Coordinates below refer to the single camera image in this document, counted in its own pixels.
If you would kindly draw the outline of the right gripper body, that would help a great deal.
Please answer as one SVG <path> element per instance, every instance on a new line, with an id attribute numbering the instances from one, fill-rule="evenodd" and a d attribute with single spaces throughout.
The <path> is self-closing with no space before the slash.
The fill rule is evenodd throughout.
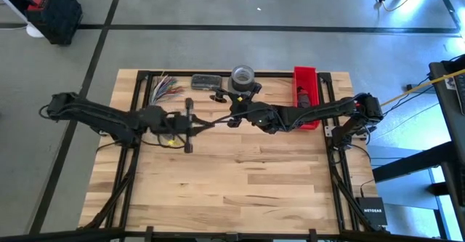
<path id="1" fill-rule="evenodd" d="M 256 93 L 261 90 L 261 84 L 253 84 L 250 94 L 236 94 L 228 92 L 232 104 L 230 106 L 231 119 L 227 122 L 228 126 L 240 126 L 243 118 L 253 125 L 265 125 L 270 119 L 268 115 L 271 111 L 271 105 L 264 102 L 254 102 L 252 100 Z"/>

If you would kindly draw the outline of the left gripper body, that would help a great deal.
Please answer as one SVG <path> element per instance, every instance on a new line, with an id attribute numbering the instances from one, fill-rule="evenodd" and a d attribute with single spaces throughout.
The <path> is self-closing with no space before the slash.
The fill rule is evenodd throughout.
<path id="1" fill-rule="evenodd" d="M 167 112 L 163 108 L 162 119 L 168 134 L 172 136 L 172 139 L 178 138 L 183 145 L 174 147 L 171 144 L 165 145 L 159 141 L 159 144 L 163 148 L 170 148 L 170 149 L 184 149 L 185 153 L 192 153 L 193 152 L 193 144 L 190 141 L 190 133 L 191 133 L 191 126 L 192 126 L 192 119 L 191 119 L 191 110 L 193 109 L 193 100 L 191 98 L 187 98 L 185 100 L 185 111 L 186 114 L 182 115 L 180 112 Z"/>

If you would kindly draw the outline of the black wire spool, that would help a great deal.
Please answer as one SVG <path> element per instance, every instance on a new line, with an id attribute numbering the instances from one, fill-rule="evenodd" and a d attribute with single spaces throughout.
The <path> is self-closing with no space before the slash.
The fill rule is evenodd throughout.
<path id="1" fill-rule="evenodd" d="M 210 95 L 210 99 L 219 102 L 219 103 L 226 103 L 227 100 L 225 99 L 225 95 L 227 95 L 227 91 L 224 89 L 216 88 L 213 89 L 214 94 Z"/>

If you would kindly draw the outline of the black tape roll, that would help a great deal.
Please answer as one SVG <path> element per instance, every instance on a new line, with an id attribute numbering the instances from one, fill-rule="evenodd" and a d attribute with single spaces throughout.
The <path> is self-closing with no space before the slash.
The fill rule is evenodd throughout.
<path id="1" fill-rule="evenodd" d="M 254 83 L 254 70 L 247 65 L 239 65 L 232 70 L 231 85 L 238 92 L 245 92 Z"/>

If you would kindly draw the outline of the dark plastic parts case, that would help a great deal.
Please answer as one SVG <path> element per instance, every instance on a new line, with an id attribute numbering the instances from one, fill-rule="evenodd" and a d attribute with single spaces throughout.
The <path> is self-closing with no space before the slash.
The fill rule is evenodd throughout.
<path id="1" fill-rule="evenodd" d="M 222 86 L 222 77 L 216 75 L 194 74 L 191 78 L 191 88 L 197 90 L 212 90 Z"/>

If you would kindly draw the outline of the dark tool in bin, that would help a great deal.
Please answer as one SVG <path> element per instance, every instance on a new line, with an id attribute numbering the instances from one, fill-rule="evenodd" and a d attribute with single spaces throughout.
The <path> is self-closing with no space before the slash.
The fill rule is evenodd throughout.
<path id="1" fill-rule="evenodd" d="M 297 106 L 299 108 L 309 108 L 311 106 L 309 93 L 301 86 L 297 88 Z"/>

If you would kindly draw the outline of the red plastic bin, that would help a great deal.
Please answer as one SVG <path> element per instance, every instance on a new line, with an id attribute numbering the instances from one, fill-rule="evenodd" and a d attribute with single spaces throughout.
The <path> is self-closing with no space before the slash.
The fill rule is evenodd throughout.
<path id="1" fill-rule="evenodd" d="M 295 107 L 297 106 L 297 88 L 299 86 L 306 89 L 310 96 L 311 106 L 316 106 L 320 104 L 319 98 L 319 89 L 318 89 L 318 74 L 316 68 L 314 67 L 305 67 L 305 66 L 295 66 L 293 73 L 293 83 L 292 83 L 292 93 L 293 93 L 293 103 Z"/>

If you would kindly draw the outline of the black computer tower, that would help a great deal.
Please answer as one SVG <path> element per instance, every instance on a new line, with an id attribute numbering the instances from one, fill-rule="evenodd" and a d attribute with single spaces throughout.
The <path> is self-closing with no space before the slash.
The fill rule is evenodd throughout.
<path id="1" fill-rule="evenodd" d="M 43 9 L 25 11 L 27 20 L 50 44 L 69 45 L 83 17 L 77 0 L 47 0 Z"/>

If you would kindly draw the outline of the white rounded floor object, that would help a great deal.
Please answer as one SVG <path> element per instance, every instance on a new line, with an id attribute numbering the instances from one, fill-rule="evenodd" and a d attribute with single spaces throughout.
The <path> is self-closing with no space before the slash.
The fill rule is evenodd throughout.
<path id="1" fill-rule="evenodd" d="M 34 27 L 33 25 L 31 24 L 28 24 L 26 26 L 26 33 L 33 37 L 33 38 L 43 38 L 44 35 L 41 33 L 41 31 L 39 29 L 37 29 L 36 27 Z"/>

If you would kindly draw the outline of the black desk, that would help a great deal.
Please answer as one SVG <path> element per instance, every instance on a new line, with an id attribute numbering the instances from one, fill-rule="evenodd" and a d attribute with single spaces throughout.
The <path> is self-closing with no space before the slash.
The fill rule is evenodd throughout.
<path id="1" fill-rule="evenodd" d="M 427 190 L 450 197 L 465 242 L 465 54 L 432 62 L 429 69 L 429 83 L 434 86 L 450 141 L 374 169 L 374 180 L 383 182 L 440 166 L 445 180 Z"/>

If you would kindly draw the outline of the grey duct tape roll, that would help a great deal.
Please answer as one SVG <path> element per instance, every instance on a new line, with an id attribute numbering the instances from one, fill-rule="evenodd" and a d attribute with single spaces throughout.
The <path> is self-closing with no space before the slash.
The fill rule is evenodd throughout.
<path id="1" fill-rule="evenodd" d="M 253 79 L 242 81 L 240 78 L 229 77 L 227 88 L 235 94 L 250 94 L 254 83 Z"/>

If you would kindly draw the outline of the black Netgear network switch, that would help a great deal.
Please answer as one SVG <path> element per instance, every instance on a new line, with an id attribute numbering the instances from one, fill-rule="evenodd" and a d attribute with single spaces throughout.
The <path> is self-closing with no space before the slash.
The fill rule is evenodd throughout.
<path id="1" fill-rule="evenodd" d="M 372 225 L 387 226 L 384 203 L 380 197 L 356 198 L 362 212 Z"/>

